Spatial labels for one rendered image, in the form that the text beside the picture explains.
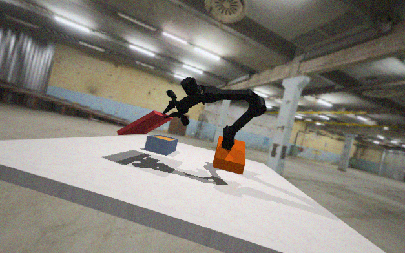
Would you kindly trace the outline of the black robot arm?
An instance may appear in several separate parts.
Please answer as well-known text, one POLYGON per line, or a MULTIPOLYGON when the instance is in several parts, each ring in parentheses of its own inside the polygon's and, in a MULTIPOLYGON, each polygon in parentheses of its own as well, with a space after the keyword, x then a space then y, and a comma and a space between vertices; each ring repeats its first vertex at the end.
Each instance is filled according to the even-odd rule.
POLYGON ((237 131, 252 118, 258 117, 266 111, 264 99, 251 89, 222 90, 214 86, 197 85, 195 78, 191 77, 185 78, 180 84, 193 106, 200 102, 204 105, 205 103, 213 103, 219 100, 246 100, 249 103, 248 110, 233 125, 226 125, 223 128, 222 148, 227 150, 231 150, 235 144, 234 137, 237 131), (203 93, 201 94, 202 90, 203 93))

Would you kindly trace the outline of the red lid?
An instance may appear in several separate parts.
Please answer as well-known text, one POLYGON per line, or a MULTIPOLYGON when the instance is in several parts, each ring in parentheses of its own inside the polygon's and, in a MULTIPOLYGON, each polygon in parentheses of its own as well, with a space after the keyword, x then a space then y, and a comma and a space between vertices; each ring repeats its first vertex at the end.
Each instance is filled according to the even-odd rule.
POLYGON ((167 114, 154 110, 116 132, 118 135, 146 134, 173 119, 173 117, 164 118, 165 116, 167 114))

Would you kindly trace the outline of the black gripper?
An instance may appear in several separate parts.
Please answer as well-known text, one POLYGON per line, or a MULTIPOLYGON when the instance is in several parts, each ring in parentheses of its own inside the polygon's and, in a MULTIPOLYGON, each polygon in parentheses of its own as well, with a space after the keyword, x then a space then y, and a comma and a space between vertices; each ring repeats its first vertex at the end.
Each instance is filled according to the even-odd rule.
POLYGON ((187 116, 185 116, 183 114, 184 111, 186 111, 189 108, 192 108, 193 105, 189 100, 189 97, 184 97, 183 99, 177 101, 176 100, 176 95, 172 90, 168 90, 166 91, 168 97, 171 97, 172 101, 169 101, 169 105, 167 106, 167 108, 164 110, 164 114, 166 114, 168 111, 172 110, 173 108, 177 108, 178 112, 173 112, 167 116, 165 116, 164 118, 168 118, 168 117, 178 117, 181 118, 181 122, 184 126, 188 125, 190 122, 187 118, 187 116))

